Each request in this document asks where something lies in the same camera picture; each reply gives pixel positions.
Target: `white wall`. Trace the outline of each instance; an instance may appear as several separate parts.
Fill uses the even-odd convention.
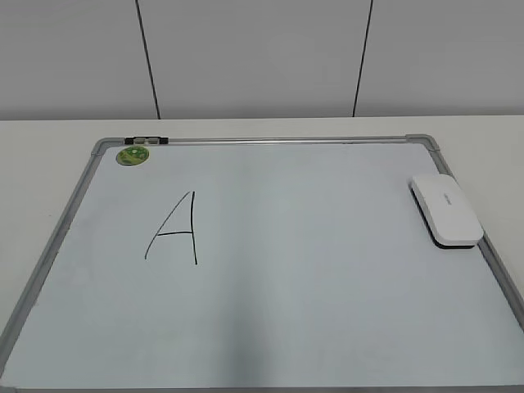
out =
[[[524,114],[522,16],[522,0],[375,0],[356,115]]]
[[[155,117],[134,1],[0,2],[0,120]]]
[[[369,0],[141,0],[166,119],[348,116]]]
[[[139,0],[162,118],[351,115],[371,0]],[[524,114],[524,1],[374,0],[355,115]],[[0,120],[154,119],[135,0],[0,0]]]

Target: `green magnet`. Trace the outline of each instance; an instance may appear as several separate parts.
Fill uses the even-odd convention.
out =
[[[116,162],[123,166],[139,165],[149,158],[149,151],[142,146],[131,146],[116,155]]]

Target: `whiteboard eraser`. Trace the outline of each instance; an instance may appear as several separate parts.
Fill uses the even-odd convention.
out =
[[[471,248],[484,236],[472,206],[447,174],[413,176],[409,187],[431,237],[441,248]]]

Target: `whiteboard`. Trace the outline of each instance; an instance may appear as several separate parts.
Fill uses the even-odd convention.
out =
[[[437,172],[422,144],[174,144],[129,167],[122,148],[3,386],[524,384],[524,334],[481,252],[437,248],[410,195]]]

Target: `white table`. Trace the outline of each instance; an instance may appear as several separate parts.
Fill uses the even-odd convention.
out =
[[[94,143],[105,137],[255,138],[428,133],[524,293],[524,116],[0,122],[0,328]]]

